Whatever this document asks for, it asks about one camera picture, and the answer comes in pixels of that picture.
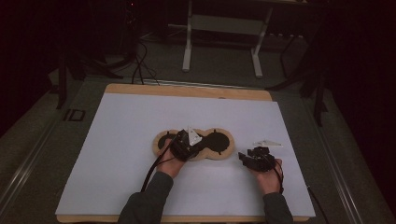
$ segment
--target dark background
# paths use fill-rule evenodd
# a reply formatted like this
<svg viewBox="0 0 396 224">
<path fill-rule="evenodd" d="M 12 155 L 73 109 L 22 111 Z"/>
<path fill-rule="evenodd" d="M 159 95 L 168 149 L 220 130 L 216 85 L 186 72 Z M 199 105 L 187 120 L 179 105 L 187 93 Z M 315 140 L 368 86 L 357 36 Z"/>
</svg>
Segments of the dark background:
<svg viewBox="0 0 396 224">
<path fill-rule="evenodd" d="M 106 2 L 20 0 L 0 3 L 0 136 L 50 90 L 47 74 L 58 66 L 60 40 L 98 60 L 104 59 L 104 53 L 124 53 L 124 2 Z M 339 2 L 347 4 L 348 10 L 337 16 L 320 37 L 320 45 L 326 49 L 332 43 L 332 36 L 343 36 L 343 47 L 333 55 L 335 63 L 326 86 L 332 90 L 378 186 L 396 214 L 396 185 L 392 177 L 396 171 L 393 131 L 396 8 L 390 0 Z M 139 12 L 145 29 L 161 35 L 168 22 L 185 24 L 186 15 L 180 14 L 185 10 L 177 9 L 187 7 L 186 3 L 180 0 L 146 2 Z M 292 11 L 276 13 L 274 21 L 278 22 L 270 24 L 269 30 L 291 32 L 282 29 L 287 27 L 285 21 Z"/>
</svg>

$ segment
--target gray carpet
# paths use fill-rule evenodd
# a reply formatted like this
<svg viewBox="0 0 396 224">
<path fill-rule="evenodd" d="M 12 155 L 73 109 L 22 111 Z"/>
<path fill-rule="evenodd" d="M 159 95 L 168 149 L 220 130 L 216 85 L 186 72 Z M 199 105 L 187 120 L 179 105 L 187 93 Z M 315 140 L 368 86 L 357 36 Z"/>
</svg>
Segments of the gray carpet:
<svg viewBox="0 0 396 224">
<path fill-rule="evenodd" d="M 189 73 L 181 71 L 184 46 L 178 44 L 164 44 L 145 42 L 148 55 L 145 59 L 147 67 L 143 69 L 143 76 L 149 77 L 156 73 L 156 78 L 162 84 L 166 81 L 205 83 L 243 88 L 262 89 L 264 86 L 274 85 L 284 77 L 278 60 L 279 52 L 286 41 L 279 37 L 267 37 L 260 53 L 263 79 L 257 79 L 253 74 L 253 66 L 249 58 L 248 49 L 224 49 L 197 47 L 192 49 L 191 70 Z M 298 55 L 301 49 L 291 50 L 289 55 Z M 290 62 L 289 70 L 296 64 Z M 55 209 L 62 195 L 64 185 L 78 157 L 88 130 L 90 129 L 97 106 L 103 95 L 107 83 L 130 82 L 135 65 L 126 67 L 117 73 L 125 76 L 124 80 L 110 80 L 90 73 L 81 88 L 72 97 L 73 101 L 67 108 L 82 109 L 87 115 L 82 122 L 61 121 L 57 123 L 49 138 L 43 145 L 43 152 L 30 174 L 23 189 L 10 206 L 4 223 L 57 223 Z M 360 219 L 356 223 L 395 223 L 385 201 L 377 189 L 373 178 L 359 152 L 359 149 L 345 124 L 330 92 L 326 92 L 325 105 L 328 112 L 323 113 L 323 128 L 319 128 L 312 119 L 313 100 L 302 99 L 297 90 L 300 85 L 293 85 L 283 91 L 271 92 L 274 101 L 280 105 L 290 140 L 296 152 L 297 159 L 303 171 L 307 185 L 314 191 L 330 223 L 351 223 L 348 212 L 343 204 L 343 189 L 338 186 L 340 176 L 330 164 L 329 152 L 336 160 L 337 169 L 345 179 L 347 189 L 351 192 Z M 28 125 L 16 125 L 0 141 L 2 152 L 10 153 L 11 146 L 22 148 L 18 158 L 2 157 L 2 170 L 7 169 L 7 176 L 2 173 L 2 183 L 9 181 L 9 174 L 17 169 L 17 164 L 35 141 L 34 134 L 29 137 L 23 133 L 30 127 L 37 126 L 36 138 L 44 124 L 55 116 L 55 100 L 53 95 L 44 96 L 37 104 L 37 112 L 48 111 L 38 118 L 37 114 L 24 117 L 20 122 Z M 306 223 L 325 223 L 324 217 L 318 209 L 318 204 L 312 198 L 317 217 Z"/>
</svg>

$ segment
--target table leg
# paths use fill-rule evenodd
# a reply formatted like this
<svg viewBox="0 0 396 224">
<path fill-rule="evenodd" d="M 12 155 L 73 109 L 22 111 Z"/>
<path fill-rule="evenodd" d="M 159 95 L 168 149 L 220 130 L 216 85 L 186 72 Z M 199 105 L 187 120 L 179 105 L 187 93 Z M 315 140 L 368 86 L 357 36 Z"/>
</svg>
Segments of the table leg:
<svg viewBox="0 0 396 224">
<path fill-rule="evenodd" d="M 184 60 L 183 60 L 183 72 L 190 71 L 190 60 L 191 60 L 191 16 L 192 16 L 192 0 L 189 1 L 189 15 L 187 18 L 187 43 L 186 49 L 184 50 Z"/>
<path fill-rule="evenodd" d="M 270 21 L 272 11 L 273 9 L 271 7 L 268 8 L 265 21 L 262 22 L 262 28 L 259 34 L 259 41 L 257 42 L 256 47 L 251 50 L 251 59 L 253 60 L 254 73 L 256 74 L 257 78 L 262 78 L 262 66 L 260 65 L 259 51 L 262 47 L 262 41 L 265 37 L 265 32 L 267 31 L 268 22 Z"/>
</svg>

